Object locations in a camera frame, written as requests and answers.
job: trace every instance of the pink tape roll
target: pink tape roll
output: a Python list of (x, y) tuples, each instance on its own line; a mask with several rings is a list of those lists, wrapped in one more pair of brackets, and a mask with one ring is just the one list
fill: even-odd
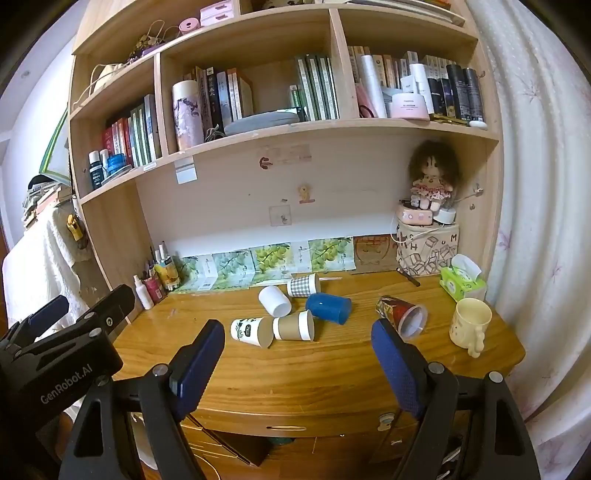
[(186, 35), (187, 33), (197, 30), (200, 26), (199, 20), (191, 17), (183, 20), (178, 26), (178, 29), (181, 31), (181, 35)]

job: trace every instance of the bolt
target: bolt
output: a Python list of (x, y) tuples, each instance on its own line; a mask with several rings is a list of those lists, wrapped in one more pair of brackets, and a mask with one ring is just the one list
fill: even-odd
[(488, 378), (490, 378), (494, 383), (501, 383), (503, 381), (503, 376), (499, 372), (489, 373)]
[(165, 375), (168, 372), (168, 365), (167, 364), (158, 364), (152, 369), (152, 373), (156, 377), (160, 377), (161, 375)]
[(103, 385), (106, 385), (107, 383), (109, 383), (109, 377), (107, 377), (106, 375), (101, 375), (100, 377), (97, 377), (97, 379), (96, 379), (96, 384), (99, 387), (102, 387)]
[(440, 364), (439, 362), (431, 362), (429, 364), (429, 371), (432, 374), (440, 375), (445, 371), (445, 367), (442, 364)]

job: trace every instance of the white cup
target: white cup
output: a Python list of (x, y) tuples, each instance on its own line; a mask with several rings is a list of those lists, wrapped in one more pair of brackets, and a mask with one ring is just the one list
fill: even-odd
[(457, 346), (468, 349), (471, 357), (478, 358), (484, 350), (484, 334), (492, 318), (491, 308), (478, 299), (461, 299), (453, 313), (449, 338)]
[(273, 318), (236, 319), (230, 326), (230, 335), (239, 342), (269, 348), (273, 341)]
[(284, 317), (291, 312), (291, 303), (276, 285), (265, 287), (259, 293), (259, 301), (273, 318)]
[(314, 340), (314, 317), (310, 310), (273, 320), (277, 340)]
[(287, 294), (290, 297), (306, 298), (313, 293), (320, 293), (320, 280), (315, 273), (305, 277), (292, 278), (287, 282)]

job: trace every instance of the wooden desk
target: wooden desk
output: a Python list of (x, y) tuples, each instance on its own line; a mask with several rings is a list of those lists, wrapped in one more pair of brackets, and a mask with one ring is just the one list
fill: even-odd
[[(322, 289), (353, 300), (347, 323), (317, 320), (316, 341), (275, 340), (269, 349), (239, 343), (229, 335), (233, 319), (265, 314), (257, 298), (260, 288), (169, 295), (115, 341), (124, 361), (117, 378), (143, 375), (154, 364), (167, 363), (179, 347), (193, 341), (207, 319), (215, 318), (226, 328), (226, 347), (195, 418), (221, 432), (316, 437), (375, 431), (381, 414), (398, 410), (370, 342), (381, 295), (427, 306), (426, 330), (413, 343), (428, 361), (437, 360), (455, 374), (482, 378), (497, 370), (506, 375), (525, 355), (496, 313), (478, 359), (454, 345), (448, 331), (455, 302), (439, 286), (439, 277), (424, 277), (415, 287), (392, 272), (335, 275), (343, 279), (322, 282)], [(294, 312), (303, 309), (303, 300), (294, 300)]]

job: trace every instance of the white curtain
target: white curtain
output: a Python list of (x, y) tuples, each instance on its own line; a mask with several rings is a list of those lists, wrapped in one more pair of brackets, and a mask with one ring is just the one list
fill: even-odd
[(525, 359), (508, 378), (544, 480), (591, 440), (591, 87), (518, 0), (467, 0), (501, 100), (505, 179), (488, 300)]

